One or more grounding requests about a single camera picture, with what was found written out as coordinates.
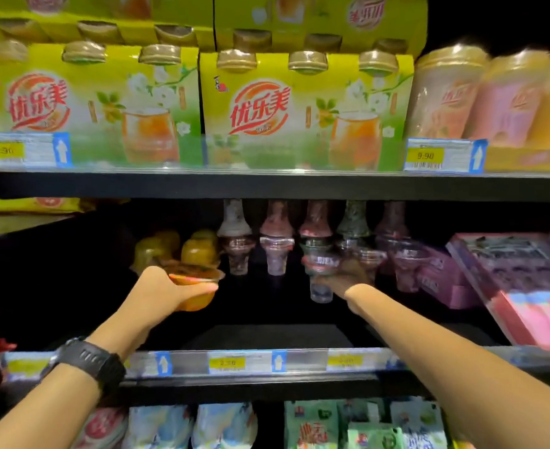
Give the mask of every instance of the forearm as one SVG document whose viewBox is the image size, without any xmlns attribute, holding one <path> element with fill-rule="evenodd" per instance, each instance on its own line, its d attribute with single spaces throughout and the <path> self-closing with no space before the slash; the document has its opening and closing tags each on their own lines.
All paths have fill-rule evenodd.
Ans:
<svg viewBox="0 0 550 449">
<path fill-rule="evenodd" d="M 115 314 L 88 341 L 124 359 L 144 333 L 124 324 Z M 59 364 L 0 421 L 0 449 L 69 448 L 100 396 L 91 376 Z"/>
<path fill-rule="evenodd" d="M 476 447 L 550 447 L 550 387 L 375 288 L 346 298 Z"/>
</svg>

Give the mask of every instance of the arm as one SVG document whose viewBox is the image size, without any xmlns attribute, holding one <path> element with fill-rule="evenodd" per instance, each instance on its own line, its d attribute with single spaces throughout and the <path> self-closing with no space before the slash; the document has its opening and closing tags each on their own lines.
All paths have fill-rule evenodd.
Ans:
<svg viewBox="0 0 550 449">
<path fill-rule="evenodd" d="M 151 266 L 87 340 L 125 360 L 182 301 L 216 289 L 215 284 L 178 287 L 161 268 Z M 100 396 L 92 377 L 59 364 L 0 421 L 0 449 L 68 449 Z"/>
<path fill-rule="evenodd" d="M 406 362 L 475 447 L 550 447 L 549 386 L 347 272 L 326 283 Z"/>
</svg>

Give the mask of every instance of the watch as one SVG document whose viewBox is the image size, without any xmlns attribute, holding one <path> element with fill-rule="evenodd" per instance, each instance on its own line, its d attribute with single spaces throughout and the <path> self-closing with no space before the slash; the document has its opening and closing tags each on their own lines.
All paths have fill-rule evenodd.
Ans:
<svg viewBox="0 0 550 449">
<path fill-rule="evenodd" d="M 86 372 L 98 382 L 103 396 L 114 392 L 125 376 L 125 367 L 117 354 L 86 342 L 85 337 L 70 339 L 59 347 L 40 378 L 46 377 L 57 364 L 68 364 Z"/>
</svg>

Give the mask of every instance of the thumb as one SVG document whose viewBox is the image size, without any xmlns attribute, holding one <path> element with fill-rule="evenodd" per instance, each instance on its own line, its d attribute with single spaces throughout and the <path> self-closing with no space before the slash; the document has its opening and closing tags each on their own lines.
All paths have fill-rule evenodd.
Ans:
<svg viewBox="0 0 550 449">
<path fill-rule="evenodd" d="M 181 301 L 185 301 L 194 296 L 200 296 L 204 293 L 214 293 L 219 286 L 213 282 L 203 282 L 194 285 L 179 285 L 175 289 L 175 294 Z"/>
</svg>

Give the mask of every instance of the white flower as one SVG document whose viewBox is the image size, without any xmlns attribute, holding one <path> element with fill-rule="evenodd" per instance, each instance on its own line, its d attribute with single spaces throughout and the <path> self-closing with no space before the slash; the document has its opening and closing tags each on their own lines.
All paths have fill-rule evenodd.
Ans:
<svg viewBox="0 0 550 449">
<path fill-rule="evenodd" d="M 175 91 L 169 87 L 156 87 L 152 89 L 152 99 L 154 99 L 155 104 L 169 108 L 175 104 L 177 97 Z"/>
<path fill-rule="evenodd" d="M 364 94 L 366 93 L 366 88 L 362 80 L 358 79 L 346 89 L 346 99 L 362 99 L 364 100 Z"/>
<path fill-rule="evenodd" d="M 155 78 L 157 83 L 165 83 L 169 80 L 169 74 L 167 74 L 167 71 L 163 66 L 155 66 L 152 71 L 152 77 Z"/>
<path fill-rule="evenodd" d="M 383 128 L 383 136 L 385 138 L 393 138 L 395 135 L 395 128 L 392 128 L 391 126 L 387 126 L 386 128 Z"/>
<path fill-rule="evenodd" d="M 188 123 L 180 121 L 175 125 L 175 127 L 177 128 L 177 133 L 179 135 L 186 135 L 190 133 L 190 125 Z"/>
<path fill-rule="evenodd" d="M 141 72 L 133 74 L 127 80 L 127 86 L 132 93 L 148 94 L 148 77 Z"/>
<path fill-rule="evenodd" d="M 383 77 L 375 77 L 372 79 L 372 89 L 385 88 L 385 79 Z"/>
<path fill-rule="evenodd" d="M 263 7 L 255 7 L 252 9 L 252 19 L 256 25 L 262 25 L 266 22 L 266 9 Z"/>
<path fill-rule="evenodd" d="M 375 113 L 384 113 L 387 111 L 387 105 L 389 104 L 389 96 L 385 93 L 371 94 L 368 98 L 368 105 Z"/>
</svg>

